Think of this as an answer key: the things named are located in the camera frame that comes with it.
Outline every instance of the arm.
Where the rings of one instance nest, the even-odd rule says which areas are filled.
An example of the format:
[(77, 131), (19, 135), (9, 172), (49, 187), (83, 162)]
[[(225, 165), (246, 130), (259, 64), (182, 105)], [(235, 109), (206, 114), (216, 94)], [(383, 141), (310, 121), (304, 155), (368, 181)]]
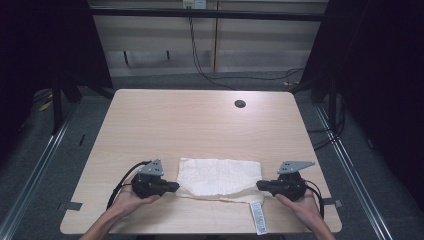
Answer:
[(275, 195), (275, 198), (283, 205), (289, 207), (296, 217), (314, 233), (318, 240), (336, 239), (324, 219), (321, 218), (311, 190), (306, 190), (305, 196), (296, 202), (292, 202), (281, 194)]
[[(128, 178), (124, 184), (131, 184), (133, 177), (134, 175)], [(159, 198), (159, 195), (154, 195), (141, 199), (132, 191), (131, 185), (124, 185), (112, 206), (97, 219), (80, 240), (106, 239), (117, 221), (130, 215), (141, 205), (153, 203)]]

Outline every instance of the white cloth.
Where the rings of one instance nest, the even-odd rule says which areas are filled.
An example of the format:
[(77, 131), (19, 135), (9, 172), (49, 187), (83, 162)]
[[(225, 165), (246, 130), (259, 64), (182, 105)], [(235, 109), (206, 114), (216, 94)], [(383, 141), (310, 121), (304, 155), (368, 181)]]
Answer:
[(177, 196), (230, 202), (263, 202), (256, 187), (261, 164), (254, 161), (182, 158)]

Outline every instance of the electrical outlet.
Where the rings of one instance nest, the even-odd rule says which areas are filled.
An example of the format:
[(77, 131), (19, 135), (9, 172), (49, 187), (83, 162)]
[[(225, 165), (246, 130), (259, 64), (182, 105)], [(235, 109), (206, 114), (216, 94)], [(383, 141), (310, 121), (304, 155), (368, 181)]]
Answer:
[(184, 9), (194, 9), (194, 1), (195, 0), (183, 0), (183, 8)]
[(195, 9), (206, 9), (206, 0), (194, 0)]

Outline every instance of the person's left hand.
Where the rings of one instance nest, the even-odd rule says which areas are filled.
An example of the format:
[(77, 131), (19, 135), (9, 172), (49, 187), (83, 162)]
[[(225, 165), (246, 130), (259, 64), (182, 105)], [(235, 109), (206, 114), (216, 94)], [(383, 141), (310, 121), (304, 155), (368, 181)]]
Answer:
[(143, 204), (150, 204), (160, 198), (159, 195), (153, 195), (147, 198), (141, 199), (135, 194), (132, 190), (131, 180), (136, 175), (133, 174), (124, 182), (124, 186), (122, 186), (121, 191), (110, 207), (111, 210), (117, 211), (119, 218), (126, 217), (133, 213), (137, 208), (139, 208)]

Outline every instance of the wooden table top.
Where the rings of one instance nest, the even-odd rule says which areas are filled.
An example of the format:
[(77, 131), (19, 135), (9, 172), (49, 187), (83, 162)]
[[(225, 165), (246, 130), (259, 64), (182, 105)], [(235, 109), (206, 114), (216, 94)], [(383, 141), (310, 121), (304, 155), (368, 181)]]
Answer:
[[(236, 100), (246, 103), (235, 106)], [(210, 90), (119, 90), (111, 103), (72, 202), (61, 224), (65, 234), (82, 234), (106, 209), (112, 190), (136, 163), (160, 158), (163, 179), (176, 181), (185, 158), (258, 161), (264, 180), (278, 177), (286, 160), (314, 161), (300, 173), (330, 197), (294, 97), (284, 92)], [(308, 232), (291, 211), (265, 197), (268, 233)], [(333, 232), (341, 222), (325, 207)], [(249, 204), (201, 201), (166, 193), (118, 222), (112, 233), (256, 234)]]

